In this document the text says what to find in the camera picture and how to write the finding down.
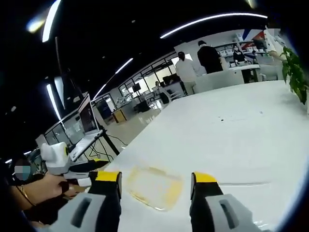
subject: fluorescent light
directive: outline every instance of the fluorescent light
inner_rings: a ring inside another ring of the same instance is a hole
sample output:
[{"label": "fluorescent light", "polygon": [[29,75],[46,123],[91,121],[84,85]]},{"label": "fluorescent light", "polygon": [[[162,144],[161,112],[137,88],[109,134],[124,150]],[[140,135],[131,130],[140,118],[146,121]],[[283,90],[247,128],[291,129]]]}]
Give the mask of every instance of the fluorescent light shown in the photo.
[{"label": "fluorescent light", "polygon": [[218,14],[218,15],[209,16],[209,17],[206,17],[206,18],[201,18],[201,19],[196,20],[196,21],[193,21],[193,22],[191,22],[191,23],[187,23],[187,24],[185,24],[185,25],[183,25],[183,26],[181,26],[181,27],[178,27],[178,28],[176,28],[176,29],[174,29],[174,30],[171,30],[170,32],[168,32],[168,33],[162,35],[162,36],[160,37],[160,39],[163,39],[163,38],[165,38],[165,37],[168,37],[169,35],[173,34],[174,32],[177,32],[177,31],[179,31],[179,30],[181,30],[181,29],[183,29],[183,28],[186,28],[186,27],[188,27],[188,26],[190,26],[190,25],[193,25],[193,24],[195,24],[195,23],[203,22],[203,21],[206,21],[206,20],[209,20],[209,19],[213,19],[213,18],[220,18],[220,17],[227,17],[227,16],[239,16],[239,15],[240,15],[240,16],[254,16],[254,17],[267,18],[267,16],[265,16],[265,15],[261,15],[261,14],[260,14],[260,15],[259,15],[259,14],[251,14],[251,13],[227,13],[227,14]]},{"label": "fluorescent light", "polygon": [[52,28],[53,20],[56,15],[60,2],[61,0],[56,0],[48,12],[48,16],[46,18],[46,22],[44,25],[44,31],[43,31],[43,38],[42,38],[43,43],[49,40],[50,30]]},{"label": "fluorescent light", "polygon": [[130,63],[133,60],[133,58],[129,59],[126,63],[124,63],[123,66],[121,66],[116,72],[115,74],[119,73],[126,65],[128,65],[128,63]]},{"label": "fluorescent light", "polygon": [[98,94],[104,89],[104,87],[106,87],[106,84],[102,86],[102,88],[100,88],[100,90],[97,92],[97,94],[95,95],[95,97],[93,98],[96,99],[96,97],[98,96]]},{"label": "fluorescent light", "polygon": [[46,86],[46,88],[47,88],[47,91],[48,91],[49,98],[50,98],[50,100],[51,100],[51,102],[52,102],[52,104],[53,104],[55,113],[56,113],[56,115],[57,115],[57,117],[58,117],[58,119],[59,119],[59,121],[60,121],[60,120],[61,120],[61,117],[60,117],[59,111],[58,111],[57,106],[56,106],[56,102],[55,102],[55,99],[54,99],[52,87],[51,87],[50,84],[48,84],[48,85]]},{"label": "fluorescent light", "polygon": [[43,20],[34,20],[28,23],[27,30],[31,33],[35,33],[45,22],[45,19]]},{"label": "fluorescent light", "polygon": [[[130,63],[133,60],[133,58],[129,59],[126,63],[123,64],[123,66],[121,66],[116,72],[115,74],[107,81],[107,83],[109,83],[109,81],[117,74],[119,73],[126,65],[128,65],[128,63]],[[93,101],[96,99],[96,97],[98,96],[98,94],[104,89],[104,87],[106,86],[103,85],[102,88],[100,88],[100,90],[97,92],[97,94],[95,95],[95,97],[92,99]]]}]

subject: white table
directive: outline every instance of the white table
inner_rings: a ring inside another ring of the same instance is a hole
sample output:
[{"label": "white table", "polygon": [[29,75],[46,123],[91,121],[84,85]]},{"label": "white table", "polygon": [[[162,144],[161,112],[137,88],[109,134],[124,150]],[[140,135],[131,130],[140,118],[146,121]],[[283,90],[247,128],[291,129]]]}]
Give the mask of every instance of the white table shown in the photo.
[{"label": "white table", "polygon": [[[302,183],[308,139],[306,110],[283,81],[232,86],[175,100],[106,169],[123,172],[118,231],[192,231],[193,171],[215,176],[224,193],[233,194],[253,212],[261,229],[274,229]],[[183,178],[182,194],[172,210],[158,212],[126,192],[126,179],[136,165]]]},{"label": "white table", "polygon": [[259,69],[259,68],[260,68],[260,65],[258,65],[258,64],[250,64],[250,65],[231,67],[231,68],[228,68],[228,69],[236,71],[236,70]]}]

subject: ceiling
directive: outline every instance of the ceiling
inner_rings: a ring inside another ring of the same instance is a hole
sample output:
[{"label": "ceiling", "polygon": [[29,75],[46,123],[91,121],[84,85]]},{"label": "ceiling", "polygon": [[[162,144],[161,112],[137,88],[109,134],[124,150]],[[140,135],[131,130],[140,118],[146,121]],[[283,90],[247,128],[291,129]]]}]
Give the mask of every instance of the ceiling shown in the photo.
[{"label": "ceiling", "polygon": [[[244,0],[199,1],[97,1],[62,0],[56,13],[50,40],[42,43],[42,29],[26,30],[29,20],[45,11],[52,0],[7,1],[1,31],[0,97],[2,115],[27,131],[33,139],[55,123],[56,117],[46,95],[45,77],[59,75],[54,38],[58,37],[60,64],[83,91],[91,96],[129,58],[134,60],[116,75],[104,91],[117,87],[132,74],[169,53],[173,47],[209,34],[232,29],[262,28],[264,19],[229,17],[202,22],[171,36],[160,36],[178,26],[208,15],[253,11]],[[17,109],[10,112],[12,106]]]}]

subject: computer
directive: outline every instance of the computer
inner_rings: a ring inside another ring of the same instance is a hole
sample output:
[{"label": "computer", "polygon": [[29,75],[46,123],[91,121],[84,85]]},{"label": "computer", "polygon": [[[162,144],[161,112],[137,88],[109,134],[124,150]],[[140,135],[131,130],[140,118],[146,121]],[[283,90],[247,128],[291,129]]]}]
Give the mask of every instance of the computer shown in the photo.
[{"label": "computer", "polygon": [[85,134],[93,134],[99,131],[89,94],[83,99],[82,103],[78,107],[78,113],[81,118]]},{"label": "computer", "polygon": [[76,161],[90,147],[96,137],[102,135],[103,133],[103,131],[98,128],[98,123],[93,113],[89,94],[83,99],[82,103],[78,107],[78,113],[85,136],[70,152],[70,158],[72,161]]}]

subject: hand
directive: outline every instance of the hand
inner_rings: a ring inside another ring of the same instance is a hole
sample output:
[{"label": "hand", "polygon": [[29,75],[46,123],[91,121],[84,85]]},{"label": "hand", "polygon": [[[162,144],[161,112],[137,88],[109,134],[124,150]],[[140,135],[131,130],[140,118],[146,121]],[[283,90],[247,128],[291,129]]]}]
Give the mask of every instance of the hand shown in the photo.
[{"label": "hand", "polygon": [[66,182],[63,176],[47,173],[43,179],[24,185],[24,190],[33,204],[60,196],[62,187],[60,182]]},{"label": "hand", "polygon": [[66,195],[67,197],[75,197],[79,192],[82,192],[83,190],[81,190],[81,191],[79,191],[79,190],[76,190],[75,188],[74,188],[74,185],[73,184],[69,184],[69,190],[68,191],[66,191],[65,193],[64,193],[64,195]]}]

